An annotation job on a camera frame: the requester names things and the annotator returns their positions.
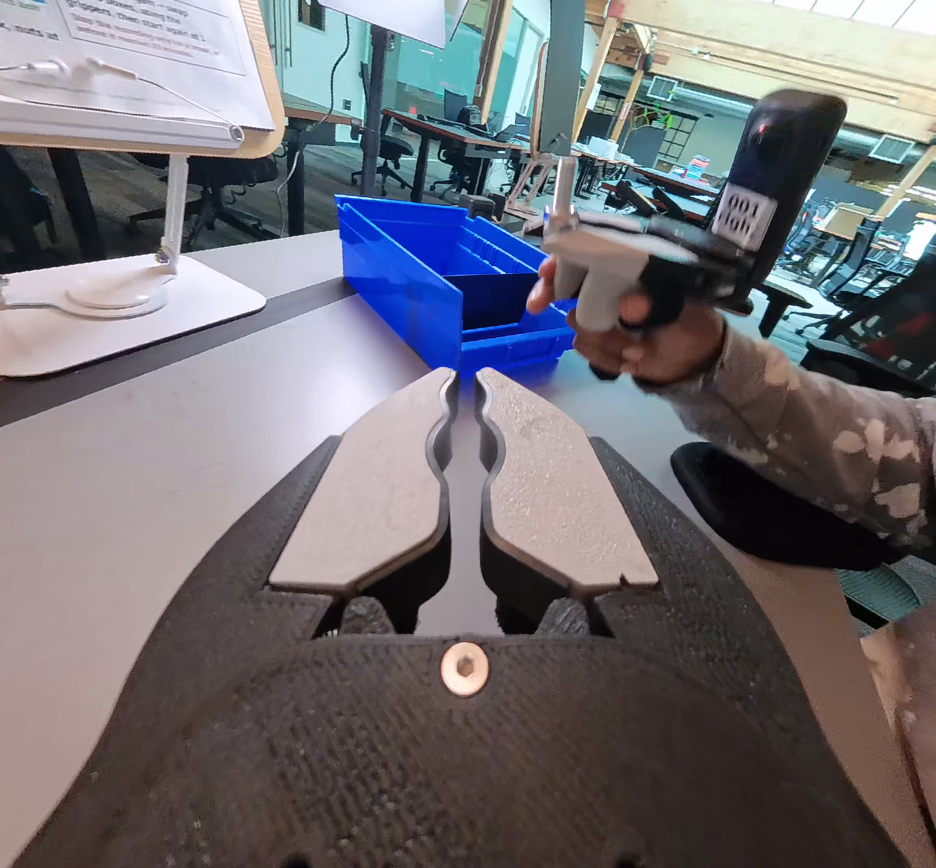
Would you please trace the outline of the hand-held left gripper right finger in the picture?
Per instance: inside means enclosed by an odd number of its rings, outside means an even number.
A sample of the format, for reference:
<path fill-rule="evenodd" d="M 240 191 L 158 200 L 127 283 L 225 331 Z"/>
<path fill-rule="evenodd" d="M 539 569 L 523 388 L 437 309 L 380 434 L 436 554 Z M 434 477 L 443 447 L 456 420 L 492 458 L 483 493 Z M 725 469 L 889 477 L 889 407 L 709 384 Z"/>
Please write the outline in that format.
<path fill-rule="evenodd" d="M 558 598 L 588 605 L 659 576 L 588 434 L 491 367 L 474 376 L 480 565 L 498 604 L 542 617 Z"/>

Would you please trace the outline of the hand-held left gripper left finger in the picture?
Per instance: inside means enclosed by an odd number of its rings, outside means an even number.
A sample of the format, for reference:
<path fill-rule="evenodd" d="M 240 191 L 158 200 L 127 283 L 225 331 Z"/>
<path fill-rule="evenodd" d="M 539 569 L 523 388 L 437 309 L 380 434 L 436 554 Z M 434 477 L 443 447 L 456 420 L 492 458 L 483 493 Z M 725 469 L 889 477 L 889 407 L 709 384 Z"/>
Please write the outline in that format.
<path fill-rule="evenodd" d="M 339 438 L 288 533 L 268 583 L 346 602 L 377 598 L 417 613 L 450 568 L 451 424 L 459 374 L 429 371 L 363 414 Z"/>

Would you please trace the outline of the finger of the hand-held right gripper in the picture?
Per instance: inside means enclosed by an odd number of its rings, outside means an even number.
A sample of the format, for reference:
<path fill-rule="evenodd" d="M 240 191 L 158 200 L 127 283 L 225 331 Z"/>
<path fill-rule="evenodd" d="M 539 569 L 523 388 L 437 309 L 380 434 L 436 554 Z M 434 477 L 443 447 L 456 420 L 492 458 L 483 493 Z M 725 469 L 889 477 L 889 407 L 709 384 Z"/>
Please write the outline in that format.
<path fill-rule="evenodd" d="M 579 224 L 593 228 L 627 233 L 647 233 L 674 237 L 683 233 L 683 224 L 663 216 L 640 215 L 579 215 Z"/>
<path fill-rule="evenodd" d="M 576 227 L 543 235 L 543 250 L 576 264 L 645 264 L 657 258 L 699 264 L 699 257 L 655 234 Z"/>

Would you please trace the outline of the silver bolt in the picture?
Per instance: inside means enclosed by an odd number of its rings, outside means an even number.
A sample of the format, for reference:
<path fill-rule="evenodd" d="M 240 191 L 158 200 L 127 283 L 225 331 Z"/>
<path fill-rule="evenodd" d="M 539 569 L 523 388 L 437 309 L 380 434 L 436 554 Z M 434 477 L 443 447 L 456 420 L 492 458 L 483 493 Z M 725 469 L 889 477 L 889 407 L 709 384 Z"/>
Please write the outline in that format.
<path fill-rule="evenodd" d="M 577 158 L 566 156 L 555 163 L 556 174 L 552 202 L 547 210 L 546 224 L 550 232 L 566 230 L 577 220 L 574 203 L 577 181 Z"/>

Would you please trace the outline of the blue plastic bin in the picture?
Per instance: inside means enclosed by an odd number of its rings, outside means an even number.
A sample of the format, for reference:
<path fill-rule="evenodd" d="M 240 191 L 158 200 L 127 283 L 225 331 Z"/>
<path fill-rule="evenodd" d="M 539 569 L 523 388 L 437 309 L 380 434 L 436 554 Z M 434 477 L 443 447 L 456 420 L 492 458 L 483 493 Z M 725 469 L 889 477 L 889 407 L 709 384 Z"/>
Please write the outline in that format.
<path fill-rule="evenodd" d="M 337 195 L 345 279 L 431 368 L 555 364 L 570 301 L 526 309 L 544 254 L 468 210 Z"/>

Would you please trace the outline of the person's right forearm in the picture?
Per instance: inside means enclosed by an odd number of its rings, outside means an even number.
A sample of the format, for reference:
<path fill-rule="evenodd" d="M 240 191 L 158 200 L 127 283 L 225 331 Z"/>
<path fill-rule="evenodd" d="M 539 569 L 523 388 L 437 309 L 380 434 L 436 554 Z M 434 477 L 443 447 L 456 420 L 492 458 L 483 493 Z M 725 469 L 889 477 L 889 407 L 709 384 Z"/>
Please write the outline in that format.
<path fill-rule="evenodd" d="M 934 398 L 804 370 L 730 325 L 708 371 L 669 385 L 636 383 L 666 399 L 689 431 L 771 482 L 934 564 Z"/>

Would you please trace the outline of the person's right hand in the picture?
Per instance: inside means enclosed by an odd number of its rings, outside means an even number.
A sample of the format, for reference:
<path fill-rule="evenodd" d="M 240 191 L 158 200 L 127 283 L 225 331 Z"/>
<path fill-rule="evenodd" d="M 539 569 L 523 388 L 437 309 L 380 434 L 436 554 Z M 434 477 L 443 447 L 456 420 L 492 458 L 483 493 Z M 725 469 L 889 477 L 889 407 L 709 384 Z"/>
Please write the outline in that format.
<path fill-rule="evenodd" d="M 573 348 L 601 380 L 622 375 L 650 385 L 669 385 L 708 371 L 721 354 L 727 324 L 717 309 L 688 303 L 666 326 L 649 328 L 649 295 L 626 293 L 619 304 L 623 320 L 603 333 L 585 329 L 570 310 L 566 321 L 575 333 Z"/>

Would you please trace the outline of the green plant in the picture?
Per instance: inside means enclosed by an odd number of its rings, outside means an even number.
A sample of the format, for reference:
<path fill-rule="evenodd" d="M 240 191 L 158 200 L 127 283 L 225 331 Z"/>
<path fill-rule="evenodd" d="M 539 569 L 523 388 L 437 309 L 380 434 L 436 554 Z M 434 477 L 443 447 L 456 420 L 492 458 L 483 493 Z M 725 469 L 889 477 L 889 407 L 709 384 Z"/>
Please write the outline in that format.
<path fill-rule="evenodd" d="M 670 106 L 657 102 L 634 102 L 629 114 L 625 140 L 630 140 L 639 130 L 654 128 L 663 131 L 663 140 L 674 141 L 683 129 L 683 114 Z"/>

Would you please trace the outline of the black office chair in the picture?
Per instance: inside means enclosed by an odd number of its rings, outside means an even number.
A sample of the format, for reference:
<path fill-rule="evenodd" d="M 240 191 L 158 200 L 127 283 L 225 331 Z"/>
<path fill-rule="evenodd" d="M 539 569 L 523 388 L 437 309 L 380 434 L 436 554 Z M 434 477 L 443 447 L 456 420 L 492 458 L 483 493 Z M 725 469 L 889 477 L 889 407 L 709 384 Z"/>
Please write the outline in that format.
<path fill-rule="evenodd" d="M 808 343 L 800 366 L 841 383 L 935 396 L 935 256 Z"/>
<path fill-rule="evenodd" d="M 470 128 L 480 125 L 480 111 L 470 104 L 466 96 L 449 89 L 444 90 L 444 120 Z M 472 167 L 465 156 L 466 145 L 453 141 L 439 142 L 437 159 L 450 167 L 449 177 L 432 183 L 429 190 L 433 193 L 438 186 L 445 186 L 456 193 L 470 192 L 472 185 Z"/>
<path fill-rule="evenodd" d="M 375 175 L 380 178 L 381 196 L 387 197 L 387 180 L 394 179 L 400 183 L 401 189 L 411 190 L 412 186 L 396 172 L 401 166 L 401 160 L 411 157 L 414 153 L 412 146 L 404 139 L 390 134 L 392 115 L 384 115 L 381 122 L 381 133 L 378 147 L 378 163 Z"/>

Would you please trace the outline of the dark grey panel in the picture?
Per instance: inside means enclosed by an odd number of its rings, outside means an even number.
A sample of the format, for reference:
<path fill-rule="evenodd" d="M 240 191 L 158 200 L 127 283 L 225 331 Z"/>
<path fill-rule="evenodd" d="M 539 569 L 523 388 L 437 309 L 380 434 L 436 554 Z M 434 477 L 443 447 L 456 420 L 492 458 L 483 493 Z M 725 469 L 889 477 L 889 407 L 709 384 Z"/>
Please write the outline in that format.
<path fill-rule="evenodd" d="M 564 158 L 571 154 L 579 101 L 586 0 L 550 0 L 549 9 L 538 147 Z"/>

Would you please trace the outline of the long wooden desk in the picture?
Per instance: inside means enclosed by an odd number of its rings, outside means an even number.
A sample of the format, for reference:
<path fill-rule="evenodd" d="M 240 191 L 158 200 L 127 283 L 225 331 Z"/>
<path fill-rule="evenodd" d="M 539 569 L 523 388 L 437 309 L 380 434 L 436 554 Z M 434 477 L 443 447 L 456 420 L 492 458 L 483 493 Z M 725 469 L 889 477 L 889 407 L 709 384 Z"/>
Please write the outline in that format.
<path fill-rule="evenodd" d="M 468 160 L 480 163 L 476 168 L 470 167 L 472 176 L 468 186 L 468 193 L 484 195 L 490 163 L 493 160 L 509 160 L 514 154 L 521 157 L 530 154 L 530 146 L 523 140 L 499 140 L 496 137 L 481 133 L 478 128 L 471 128 L 456 121 L 439 121 L 420 118 L 419 116 L 405 114 L 389 108 L 382 110 L 380 133 L 384 135 L 390 128 L 393 120 L 403 125 L 404 129 L 419 138 L 419 145 L 415 155 L 415 175 L 410 192 L 411 202 L 420 204 L 426 189 L 426 171 L 429 161 L 429 145 L 431 142 L 452 142 L 465 149 Z"/>

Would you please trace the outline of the printed instruction sheet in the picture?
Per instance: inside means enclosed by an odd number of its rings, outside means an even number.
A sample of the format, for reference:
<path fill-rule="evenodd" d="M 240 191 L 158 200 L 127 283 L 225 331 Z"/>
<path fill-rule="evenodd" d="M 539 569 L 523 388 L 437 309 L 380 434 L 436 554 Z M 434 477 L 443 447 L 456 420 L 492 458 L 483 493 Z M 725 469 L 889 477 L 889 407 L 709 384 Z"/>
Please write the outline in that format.
<path fill-rule="evenodd" d="M 240 0 L 1 0 L 2 135 L 237 149 L 275 121 Z"/>

